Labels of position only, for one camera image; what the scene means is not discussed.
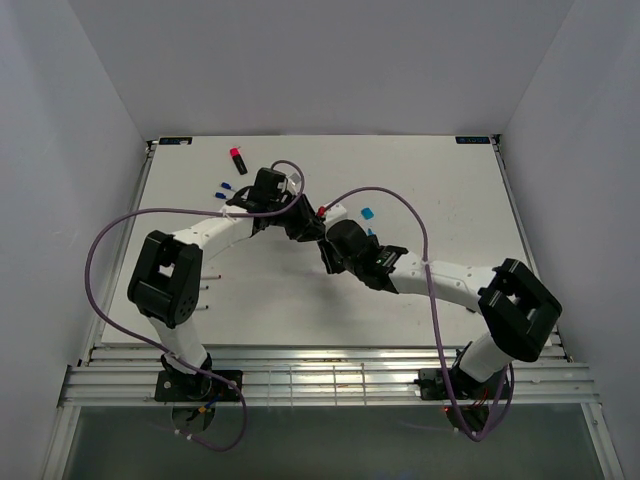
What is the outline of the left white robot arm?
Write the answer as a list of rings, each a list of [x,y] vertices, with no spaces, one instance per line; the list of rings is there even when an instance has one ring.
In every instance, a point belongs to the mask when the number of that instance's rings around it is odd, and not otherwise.
[[[261,202],[239,197],[189,228],[147,235],[127,297],[155,328],[167,350],[163,361],[180,372],[177,386],[188,398],[201,399],[212,387],[205,365],[209,355],[192,319],[204,263],[270,226],[282,227],[298,242],[321,240],[325,234],[322,211],[313,208],[305,195],[286,193]]]

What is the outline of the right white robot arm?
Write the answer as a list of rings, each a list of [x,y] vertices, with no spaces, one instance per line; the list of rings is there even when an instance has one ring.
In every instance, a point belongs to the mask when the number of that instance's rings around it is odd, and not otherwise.
[[[449,375],[454,390],[474,397],[514,360],[538,360],[562,313],[562,306],[521,261],[497,267],[424,262],[404,247],[382,245],[353,220],[332,225],[319,242],[327,272],[351,273],[376,291],[415,294],[480,314],[488,332],[471,342]]]

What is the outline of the pink cap highlighter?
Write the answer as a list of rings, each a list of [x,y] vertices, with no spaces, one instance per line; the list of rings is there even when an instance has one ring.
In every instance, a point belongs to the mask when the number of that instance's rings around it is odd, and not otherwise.
[[[232,147],[229,150],[229,153],[230,153],[231,160],[234,166],[236,167],[236,170],[238,171],[238,173],[240,175],[247,175],[248,168],[244,162],[244,159],[240,153],[240,150],[237,147]]]

